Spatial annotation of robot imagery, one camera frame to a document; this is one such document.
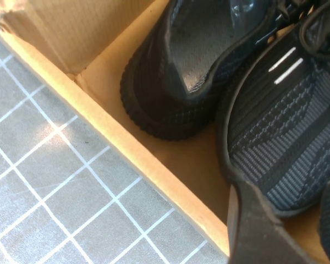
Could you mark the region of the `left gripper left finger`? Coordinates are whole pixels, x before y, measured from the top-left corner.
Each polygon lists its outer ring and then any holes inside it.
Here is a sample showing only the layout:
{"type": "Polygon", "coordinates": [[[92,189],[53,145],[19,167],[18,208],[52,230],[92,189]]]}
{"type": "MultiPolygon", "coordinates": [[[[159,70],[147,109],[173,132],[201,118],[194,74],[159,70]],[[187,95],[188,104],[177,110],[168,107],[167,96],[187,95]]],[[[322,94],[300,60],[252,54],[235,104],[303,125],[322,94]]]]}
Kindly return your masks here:
{"type": "Polygon", "coordinates": [[[316,263],[288,234],[259,189],[231,184],[227,215],[229,263],[316,263]]]}

